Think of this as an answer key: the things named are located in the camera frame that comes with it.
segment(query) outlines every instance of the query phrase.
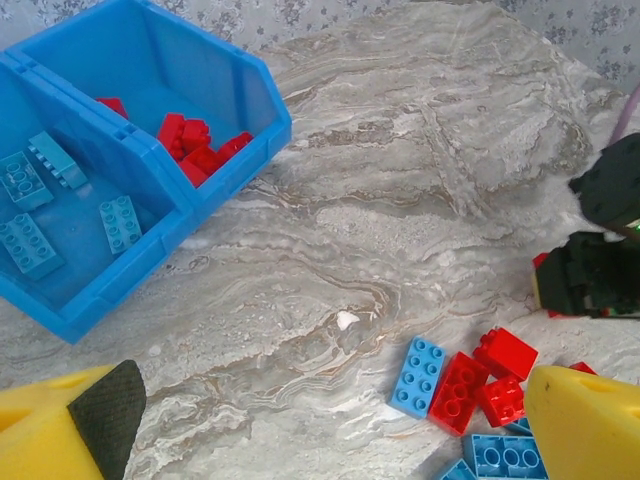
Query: floral wallpaper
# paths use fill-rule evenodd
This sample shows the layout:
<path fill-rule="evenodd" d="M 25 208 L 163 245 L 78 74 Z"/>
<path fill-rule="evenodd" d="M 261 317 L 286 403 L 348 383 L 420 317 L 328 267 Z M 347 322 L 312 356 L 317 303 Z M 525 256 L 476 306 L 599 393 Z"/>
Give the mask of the floral wallpaper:
<path fill-rule="evenodd" d="M 631 92 L 640 83 L 640 0 L 494 0 Z"/>
<path fill-rule="evenodd" d="M 406 0 L 154 0 L 225 40 L 258 50 Z M 0 0 L 0 49 L 97 0 Z"/>

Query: red lego brick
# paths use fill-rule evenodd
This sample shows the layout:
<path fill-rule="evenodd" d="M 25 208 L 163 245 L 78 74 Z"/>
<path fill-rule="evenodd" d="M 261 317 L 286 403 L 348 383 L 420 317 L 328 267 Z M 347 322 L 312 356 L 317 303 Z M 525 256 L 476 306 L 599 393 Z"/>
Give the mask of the red lego brick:
<path fill-rule="evenodd" d="M 494 328 L 482 336 L 473 357 L 494 377 L 499 379 L 513 375 L 523 382 L 533 368 L 538 351 L 504 328 Z"/>
<path fill-rule="evenodd" d="M 478 405 L 475 391 L 487 378 L 487 368 L 462 352 L 456 353 L 438 382 L 429 418 L 452 435 L 464 435 Z"/>
<path fill-rule="evenodd" d="M 124 118 L 129 120 L 129 115 L 127 114 L 127 111 L 124 109 L 124 105 L 122 104 L 122 100 L 120 100 L 119 98 L 117 98 L 117 97 L 113 97 L 113 98 L 96 98 L 96 101 L 106 105 L 107 107 L 109 107 L 114 112 L 119 113 Z"/>
<path fill-rule="evenodd" d="M 193 152 L 198 147 L 209 145 L 210 143 L 209 127 L 204 121 L 188 119 L 185 122 L 184 131 L 182 132 L 182 145 L 187 154 Z"/>
<path fill-rule="evenodd" d="M 180 165 L 183 173 L 187 176 L 191 184 L 196 188 L 206 182 L 209 178 L 209 175 L 204 173 L 187 159 L 182 160 L 178 163 L 178 165 Z"/>
<path fill-rule="evenodd" d="M 160 143 L 176 162 L 180 162 L 185 156 L 184 145 L 182 144 L 184 125 L 185 119 L 182 115 L 168 113 L 157 136 Z"/>
<path fill-rule="evenodd" d="M 231 157 L 249 145 L 249 142 L 253 140 L 253 137 L 249 132 L 244 132 L 235 138 L 232 138 L 227 143 L 220 147 L 218 154 L 224 158 L 225 162 L 228 162 Z"/>
<path fill-rule="evenodd" d="M 569 368 L 572 368 L 574 370 L 578 370 L 580 372 L 584 372 L 584 373 L 590 373 L 591 375 L 598 375 L 595 370 L 593 370 L 589 365 L 587 365 L 584 362 L 578 362 L 578 363 L 574 363 L 573 365 L 571 365 Z"/>
<path fill-rule="evenodd" d="M 202 145 L 185 157 L 196 165 L 200 170 L 208 176 L 213 175 L 220 167 L 225 164 L 224 159 L 214 152 L 208 145 Z"/>
<path fill-rule="evenodd" d="M 511 375 L 480 387 L 476 400 L 492 427 L 503 427 L 524 417 L 524 391 Z"/>

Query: blue plastic bin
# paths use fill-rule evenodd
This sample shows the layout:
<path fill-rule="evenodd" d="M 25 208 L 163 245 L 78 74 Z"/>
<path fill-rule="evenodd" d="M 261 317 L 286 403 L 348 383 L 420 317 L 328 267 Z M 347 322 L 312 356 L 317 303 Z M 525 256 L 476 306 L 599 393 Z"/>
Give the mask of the blue plastic bin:
<path fill-rule="evenodd" d="M 155 138 L 169 112 L 205 120 L 214 148 L 254 140 L 196 189 Z M 108 0 L 0 54 L 0 158 L 41 131 L 89 181 L 64 188 L 33 163 L 54 200 L 30 215 L 65 265 L 34 282 L 2 250 L 0 294 L 75 343 L 289 142 L 291 118 L 259 59 L 146 0 Z M 5 193 L 0 222 L 19 213 Z M 114 256 L 98 207 L 121 195 L 143 235 Z"/>

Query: light blue lego brick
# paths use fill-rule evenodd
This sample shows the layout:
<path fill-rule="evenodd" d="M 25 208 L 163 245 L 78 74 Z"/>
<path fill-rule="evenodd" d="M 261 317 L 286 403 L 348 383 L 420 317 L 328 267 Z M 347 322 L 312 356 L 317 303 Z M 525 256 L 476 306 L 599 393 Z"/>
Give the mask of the light blue lego brick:
<path fill-rule="evenodd" d="M 32 280 L 40 280 L 64 265 L 28 213 L 0 224 L 0 242 L 20 271 Z"/>
<path fill-rule="evenodd" d="M 426 418 L 444 357 L 445 352 L 440 347 L 415 337 L 402 364 L 389 405 L 412 417 Z"/>
<path fill-rule="evenodd" d="M 103 202 L 100 205 L 100 216 L 109 248 L 114 255 L 124 252 L 142 237 L 136 211 L 128 195 Z"/>
<path fill-rule="evenodd" d="M 464 459 L 478 480 L 548 480 L 533 437 L 468 435 Z"/>
<path fill-rule="evenodd" d="M 475 474 L 463 459 L 443 467 L 433 480 L 476 480 Z"/>
<path fill-rule="evenodd" d="M 21 210 L 30 212 L 53 200 L 53 195 L 24 153 L 15 153 L 0 160 L 0 173 L 2 185 Z"/>
<path fill-rule="evenodd" d="M 78 164 L 47 132 L 29 139 L 29 151 L 42 162 L 63 187 L 76 189 L 87 183 Z"/>
<path fill-rule="evenodd" d="M 507 430 L 511 430 L 512 432 L 520 433 L 522 435 L 533 436 L 533 432 L 531 431 L 531 427 L 529 426 L 529 420 L 527 417 L 519 418 L 515 422 L 509 423 L 504 426 Z"/>

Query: gray marble countertop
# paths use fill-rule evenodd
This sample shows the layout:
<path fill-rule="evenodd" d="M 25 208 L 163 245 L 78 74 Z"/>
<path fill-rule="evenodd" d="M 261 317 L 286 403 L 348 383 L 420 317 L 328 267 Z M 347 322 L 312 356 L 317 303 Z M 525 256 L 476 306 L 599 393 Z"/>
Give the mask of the gray marble countertop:
<path fill-rule="evenodd" d="M 459 455 L 386 405 L 413 335 L 453 354 L 502 325 L 540 363 L 638 381 L 636 322 L 549 320 L 530 284 L 586 227 L 566 180 L 619 92 L 488 3 L 409 4 L 264 58 L 290 147 L 75 347 L 2 303 L 0 388 L 133 358 L 128 478 L 370 480 Z"/>

